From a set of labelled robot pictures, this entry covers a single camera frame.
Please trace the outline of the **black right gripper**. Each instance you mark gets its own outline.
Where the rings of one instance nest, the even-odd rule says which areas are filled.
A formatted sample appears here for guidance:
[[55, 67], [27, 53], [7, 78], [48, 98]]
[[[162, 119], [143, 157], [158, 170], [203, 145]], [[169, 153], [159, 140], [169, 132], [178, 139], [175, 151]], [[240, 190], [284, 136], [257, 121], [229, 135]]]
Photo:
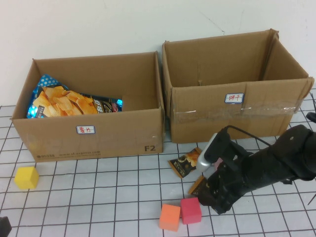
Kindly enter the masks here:
[[198, 200], [203, 206], [214, 206], [218, 214], [229, 211], [232, 205], [245, 193], [249, 192], [246, 172], [249, 158], [235, 159], [232, 169], [224, 160], [219, 163], [216, 171], [207, 179], [206, 190], [198, 194]]

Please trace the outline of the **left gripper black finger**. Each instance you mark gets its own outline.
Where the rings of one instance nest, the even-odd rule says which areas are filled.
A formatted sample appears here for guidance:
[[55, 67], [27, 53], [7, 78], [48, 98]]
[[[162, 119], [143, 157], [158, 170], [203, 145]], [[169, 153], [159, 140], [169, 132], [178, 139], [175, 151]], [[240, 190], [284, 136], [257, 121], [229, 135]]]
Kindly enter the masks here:
[[8, 217], [0, 217], [0, 236], [8, 236], [12, 230]]

